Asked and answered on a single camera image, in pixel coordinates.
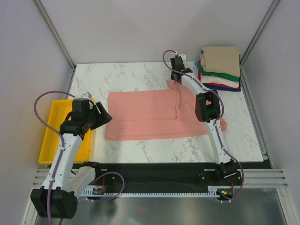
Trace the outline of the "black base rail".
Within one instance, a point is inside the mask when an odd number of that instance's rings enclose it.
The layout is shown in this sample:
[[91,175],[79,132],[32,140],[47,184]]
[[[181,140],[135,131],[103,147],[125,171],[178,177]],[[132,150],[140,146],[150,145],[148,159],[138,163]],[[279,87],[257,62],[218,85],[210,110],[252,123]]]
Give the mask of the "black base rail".
[[109,191],[203,190],[204,186],[238,187],[242,175],[237,173],[218,180],[215,163],[98,163],[84,162],[79,169],[90,166],[96,171],[96,185]]

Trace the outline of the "aluminium frame post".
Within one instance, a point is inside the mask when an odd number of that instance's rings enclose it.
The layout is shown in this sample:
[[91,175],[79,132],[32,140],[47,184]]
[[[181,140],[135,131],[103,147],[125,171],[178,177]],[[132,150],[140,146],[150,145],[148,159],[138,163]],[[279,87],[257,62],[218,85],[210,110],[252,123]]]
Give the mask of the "aluminium frame post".
[[32,1],[37,8],[38,12],[40,13],[42,19],[44,20],[48,30],[50,31],[54,41],[56,42],[58,48],[60,49],[61,53],[63,54],[64,58],[68,62],[69,66],[71,67],[72,71],[74,72],[76,69],[76,65],[73,62],[68,50],[66,49],[57,29],[55,28],[52,19],[50,18],[46,8],[44,7],[41,0],[33,0]]
[[250,56],[251,52],[253,51],[256,43],[258,42],[260,36],[262,35],[262,33],[264,32],[264,30],[266,29],[269,21],[271,20],[272,16],[274,15],[276,9],[278,8],[278,6],[280,5],[281,0],[273,0],[270,4],[270,6],[268,7],[263,19],[261,20],[258,28],[256,29],[249,45],[247,46],[243,56],[241,57],[240,60],[240,67],[243,67],[244,64],[246,63],[246,61],[248,60],[248,57]]

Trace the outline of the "aluminium table rail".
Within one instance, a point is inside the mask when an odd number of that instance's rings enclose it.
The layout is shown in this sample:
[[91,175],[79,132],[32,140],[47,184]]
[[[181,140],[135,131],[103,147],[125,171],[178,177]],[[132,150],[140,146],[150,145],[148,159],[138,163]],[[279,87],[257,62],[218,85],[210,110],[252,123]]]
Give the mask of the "aluminium table rail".
[[257,109],[255,106],[255,103],[253,101],[252,95],[250,93],[250,88],[249,85],[247,83],[247,79],[246,79],[246,75],[244,73],[244,69],[241,68],[240,69],[240,74],[241,74],[241,88],[242,88],[242,92],[244,94],[245,97],[245,101],[247,104],[247,108],[250,114],[250,118],[253,124],[253,128],[255,131],[255,135],[263,156],[264,160],[267,160],[270,164],[270,167],[273,168],[273,164],[272,161],[270,159],[270,155],[268,153],[268,145],[267,142],[265,141],[265,137],[264,137],[264,133],[263,133],[263,129],[257,114]]
[[[46,179],[47,175],[49,174],[50,169],[38,169],[33,181],[33,187],[34,188],[40,188],[42,186],[42,183],[44,182],[44,180]],[[72,172],[70,176],[69,176],[69,181],[71,181],[75,174],[78,173],[78,169],[72,169]]]

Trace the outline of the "left aluminium table rail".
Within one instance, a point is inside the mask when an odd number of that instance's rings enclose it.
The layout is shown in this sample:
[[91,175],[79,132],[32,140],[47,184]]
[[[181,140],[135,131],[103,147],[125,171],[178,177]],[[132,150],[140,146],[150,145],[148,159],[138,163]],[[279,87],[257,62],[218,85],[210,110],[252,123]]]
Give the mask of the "left aluminium table rail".
[[[46,179],[47,175],[49,174],[50,169],[38,169],[33,181],[33,187],[34,188],[40,188],[42,186],[42,183],[44,182],[44,180]],[[75,174],[78,173],[78,169],[72,169],[72,172],[70,176],[69,176],[69,181],[71,181]]]

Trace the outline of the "yellow plastic tray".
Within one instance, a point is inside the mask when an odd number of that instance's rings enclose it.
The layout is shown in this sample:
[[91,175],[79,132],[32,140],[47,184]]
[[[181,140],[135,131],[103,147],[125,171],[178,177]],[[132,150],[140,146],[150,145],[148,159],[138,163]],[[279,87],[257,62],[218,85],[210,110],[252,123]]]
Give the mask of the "yellow plastic tray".
[[[48,116],[47,124],[56,130],[59,130],[60,125],[65,120],[67,114],[72,111],[72,101],[68,100],[55,100],[53,101],[50,113]],[[86,162],[90,158],[91,152],[91,140],[93,132],[90,130],[85,134],[84,140],[77,151],[74,162]],[[57,152],[57,148],[60,142],[60,137],[51,129],[45,130],[41,151],[39,155],[40,164],[52,164]]]

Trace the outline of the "red folded t shirt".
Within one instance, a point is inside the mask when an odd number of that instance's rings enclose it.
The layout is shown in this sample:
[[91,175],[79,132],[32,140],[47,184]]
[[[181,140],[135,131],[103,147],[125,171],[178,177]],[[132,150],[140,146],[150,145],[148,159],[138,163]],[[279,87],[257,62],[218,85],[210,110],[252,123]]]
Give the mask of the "red folded t shirt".
[[209,67],[198,61],[198,79],[208,88],[240,91],[240,71],[237,67],[229,68],[219,65]]

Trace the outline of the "blue folded t shirt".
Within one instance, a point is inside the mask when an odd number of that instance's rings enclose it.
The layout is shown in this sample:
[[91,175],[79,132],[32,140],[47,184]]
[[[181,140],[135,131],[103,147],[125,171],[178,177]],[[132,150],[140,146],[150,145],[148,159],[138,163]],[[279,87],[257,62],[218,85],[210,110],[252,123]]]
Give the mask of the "blue folded t shirt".
[[240,83],[240,76],[236,77],[227,73],[218,73],[218,72],[207,72],[202,67],[202,56],[200,57],[198,61],[198,79],[200,80],[201,75],[209,75],[209,76],[218,76],[222,77],[231,81],[239,81],[239,87],[238,88],[231,88],[225,85],[220,84],[213,84],[213,83],[203,83],[205,87],[210,89],[216,89],[216,90],[223,90],[223,91],[231,91],[231,92],[240,92],[241,91],[241,83]]

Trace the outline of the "white folded t shirt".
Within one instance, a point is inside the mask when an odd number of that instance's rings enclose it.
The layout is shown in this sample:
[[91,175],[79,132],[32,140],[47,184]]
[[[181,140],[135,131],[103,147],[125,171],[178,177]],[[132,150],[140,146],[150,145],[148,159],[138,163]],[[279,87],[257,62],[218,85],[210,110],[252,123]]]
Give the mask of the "white folded t shirt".
[[238,88],[239,81],[231,81],[222,77],[218,76],[209,76],[209,75],[201,75],[200,81],[202,83],[213,83],[213,84],[220,84],[225,85],[231,88]]

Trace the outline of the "left aluminium frame post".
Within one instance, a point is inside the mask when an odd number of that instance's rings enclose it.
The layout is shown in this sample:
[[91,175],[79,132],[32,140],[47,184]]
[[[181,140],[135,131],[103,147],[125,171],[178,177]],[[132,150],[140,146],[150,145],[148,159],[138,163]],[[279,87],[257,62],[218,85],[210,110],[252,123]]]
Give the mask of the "left aluminium frame post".
[[55,28],[52,19],[50,18],[46,8],[44,7],[41,0],[33,0],[32,1],[37,8],[38,12],[40,13],[42,19],[44,20],[48,30],[50,31],[54,41],[56,42],[58,48],[60,49],[61,53],[63,54],[64,58],[68,62],[69,66],[71,67],[72,71],[74,72],[76,69],[76,65],[73,62],[68,50],[66,49],[57,29]]

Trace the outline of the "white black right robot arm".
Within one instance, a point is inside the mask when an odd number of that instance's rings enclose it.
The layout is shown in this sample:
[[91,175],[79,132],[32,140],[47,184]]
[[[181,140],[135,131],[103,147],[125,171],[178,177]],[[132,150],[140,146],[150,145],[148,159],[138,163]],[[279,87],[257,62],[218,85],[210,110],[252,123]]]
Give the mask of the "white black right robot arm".
[[231,180],[232,175],[237,173],[237,166],[234,164],[234,159],[227,153],[221,130],[223,102],[217,92],[206,89],[194,76],[193,71],[185,67],[181,55],[175,54],[173,58],[170,58],[170,62],[171,79],[181,83],[195,95],[195,115],[198,121],[204,124],[213,149],[216,164],[215,180],[219,184],[226,184]]

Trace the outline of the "pink t shirt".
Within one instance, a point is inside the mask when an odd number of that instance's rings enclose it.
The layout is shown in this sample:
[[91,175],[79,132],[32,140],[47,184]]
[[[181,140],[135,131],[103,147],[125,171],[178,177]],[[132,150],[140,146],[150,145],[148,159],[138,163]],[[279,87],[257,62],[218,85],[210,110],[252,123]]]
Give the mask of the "pink t shirt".
[[195,114],[195,95],[167,80],[166,90],[110,92],[106,125],[109,141],[174,139],[207,135]]

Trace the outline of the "right aluminium table rail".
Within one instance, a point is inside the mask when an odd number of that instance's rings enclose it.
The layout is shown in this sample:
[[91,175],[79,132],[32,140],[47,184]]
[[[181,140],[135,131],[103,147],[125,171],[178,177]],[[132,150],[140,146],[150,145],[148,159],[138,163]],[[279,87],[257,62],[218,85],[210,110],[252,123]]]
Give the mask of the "right aluminium table rail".
[[244,69],[241,68],[240,69],[240,74],[241,74],[241,88],[242,88],[242,92],[244,94],[245,97],[245,101],[247,104],[247,108],[250,114],[250,118],[253,124],[253,128],[255,131],[255,135],[263,156],[264,160],[267,160],[270,164],[270,167],[273,168],[273,164],[272,161],[270,159],[270,155],[268,153],[268,145],[267,142],[265,141],[265,137],[264,137],[264,133],[263,133],[263,129],[257,114],[257,109],[255,106],[255,103],[253,101],[252,95],[250,93],[250,88],[249,85],[247,83],[247,79],[246,79],[246,75],[244,73]]

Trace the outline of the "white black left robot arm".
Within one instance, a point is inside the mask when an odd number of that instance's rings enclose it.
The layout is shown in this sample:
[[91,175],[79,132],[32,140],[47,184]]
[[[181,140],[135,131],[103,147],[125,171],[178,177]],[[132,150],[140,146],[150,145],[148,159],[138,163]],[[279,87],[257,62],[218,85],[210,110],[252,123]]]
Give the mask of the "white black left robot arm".
[[60,141],[50,171],[40,188],[35,188],[30,199],[40,217],[71,219],[74,217],[78,198],[91,182],[99,184],[103,173],[92,167],[79,169],[69,180],[75,156],[84,141],[85,134],[112,120],[101,102],[88,98],[72,101],[72,110],[60,125]]

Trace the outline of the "right aluminium frame post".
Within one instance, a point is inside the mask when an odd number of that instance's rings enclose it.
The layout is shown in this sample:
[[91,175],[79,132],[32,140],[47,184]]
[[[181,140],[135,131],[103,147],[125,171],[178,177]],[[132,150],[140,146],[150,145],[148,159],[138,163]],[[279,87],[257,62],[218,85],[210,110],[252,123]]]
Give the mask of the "right aluminium frame post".
[[253,51],[256,43],[258,42],[260,36],[262,35],[262,33],[264,32],[264,30],[266,29],[269,21],[271,20],[272,16],[274,15],[276,9],[278,8],[278,6],[280,5],[281,0],[273,0],[270,4],[270,6],[268,7],[263,19],[261,20],[258,28],[256,29],[249,45],[247,46],[243,56],[241,57],[240,60],[240,67],[243,67],[244,64],[246,63],[246,61],[248,60],[248,57],[250,56],[251,52]]

